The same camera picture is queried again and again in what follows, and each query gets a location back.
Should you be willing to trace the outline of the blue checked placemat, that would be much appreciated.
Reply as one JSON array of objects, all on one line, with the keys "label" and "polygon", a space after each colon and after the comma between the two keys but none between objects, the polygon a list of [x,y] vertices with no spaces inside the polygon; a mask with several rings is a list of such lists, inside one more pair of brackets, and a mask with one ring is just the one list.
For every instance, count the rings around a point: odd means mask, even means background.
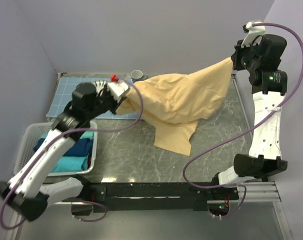
[{"label": "blue checked placemat", "polygon": [[[58,84],[55,90],[55,94],[46,116],[48,118],[56,118],[61,112],[63,112],[65,106],[72,100],[72,92],[76,86],[80,83],[87,82],[104,82],[109,81],[111,73],[109,74],[64,74],[60,76]],[[125,115],[113,115],[110,111],[103,113],[96,117],[96,119],[105,120],[134,120],[138,116],[138,113],[130,113]]]}]

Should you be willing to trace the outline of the cream yellow t shirt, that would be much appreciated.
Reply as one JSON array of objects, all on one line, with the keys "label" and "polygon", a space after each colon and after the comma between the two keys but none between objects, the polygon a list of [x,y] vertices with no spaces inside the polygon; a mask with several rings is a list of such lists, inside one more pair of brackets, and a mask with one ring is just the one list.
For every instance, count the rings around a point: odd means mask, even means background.
[{"label": "cream yellow t shirt", "polygon": [[156,147],[189,156],[190,138],[200,119],[209,119],[221,106],[231,81],[230,57],[190,74],[162,74],[135,83],[117,108],[117,115],[142,112],[155,127]]}]

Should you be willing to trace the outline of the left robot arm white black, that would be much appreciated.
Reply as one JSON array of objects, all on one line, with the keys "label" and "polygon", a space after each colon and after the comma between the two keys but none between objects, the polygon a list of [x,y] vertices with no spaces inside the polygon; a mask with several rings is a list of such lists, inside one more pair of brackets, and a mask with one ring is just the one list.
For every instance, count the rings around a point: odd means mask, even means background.
[{"label": "left robot arm white black", "polygon": [[91,183],[79,174],[67,180],[43,185],[60,158],[80,139],[79,129],[88,129],[90,121],[108,111],[115,113],[129,91],[123,80],[80,83],[52,124],[46,139],[23,169],[9,181],[0,181],[0,197],[27,221],[39,218],[51,205],[70,198],[79,201],[93,195]]}]

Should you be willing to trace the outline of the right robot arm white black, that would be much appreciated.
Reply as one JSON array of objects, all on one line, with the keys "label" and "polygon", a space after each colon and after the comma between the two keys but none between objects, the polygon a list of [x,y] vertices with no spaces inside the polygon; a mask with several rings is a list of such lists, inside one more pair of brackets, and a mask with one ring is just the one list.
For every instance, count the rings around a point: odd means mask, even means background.
[{"label": "right robot arm white black", "polygon": [[249,73],[256,129],[248,154],[236,154],[233,165],[212,178],[210,193],[215,199],[228,193],[226,185],[271,177],[288,167],[280,149],[280,103],[287,93],[288,76],[278,69],[286,46],[283,37],[264,34],[247,45],[239,40],[234,47],[233,70]]}]

